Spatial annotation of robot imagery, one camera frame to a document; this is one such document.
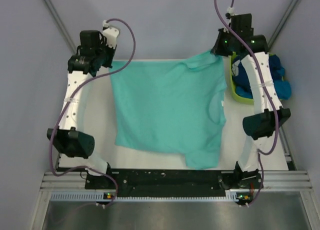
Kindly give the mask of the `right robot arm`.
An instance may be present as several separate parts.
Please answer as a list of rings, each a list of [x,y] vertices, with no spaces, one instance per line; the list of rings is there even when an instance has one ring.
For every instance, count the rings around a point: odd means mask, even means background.
[[[269,48],[264,35],[254,35],[252,15],[227,13],[228,22],[218,30],[211,53],[231,57],[236,54],[247,74],[254,114],[242,120],[245,145],[233,173],[221,177],[221,186],[248,188],[261,183],[261,156],[270,155],[277,145],[279,128],[291,116],[278,98],[269,65]]]

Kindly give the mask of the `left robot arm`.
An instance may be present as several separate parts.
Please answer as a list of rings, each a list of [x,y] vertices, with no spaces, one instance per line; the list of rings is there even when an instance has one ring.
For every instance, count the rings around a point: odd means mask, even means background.
[[[80,32],[80,45],[67,63],[62,117],[58,120],[57,131],[49,128],[46,134],[60,154],[74,158],[76,165],[96,176],[97,184],[105,189],[113,184],[114,177],[107,172],[108,163],[94,150],[94,137],[85,133],[84,116],[92,87],[90,80],[101,67],[111,68],[119,34],[115,27]]]

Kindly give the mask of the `teal t shirt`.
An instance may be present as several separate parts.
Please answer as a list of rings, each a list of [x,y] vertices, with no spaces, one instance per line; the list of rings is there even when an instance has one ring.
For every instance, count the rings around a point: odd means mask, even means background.
[[[187,167],[218,166],[226,123],[224,61],[205,51],[187,59],[134,61],[111,76],[118,146],[181,154]]]

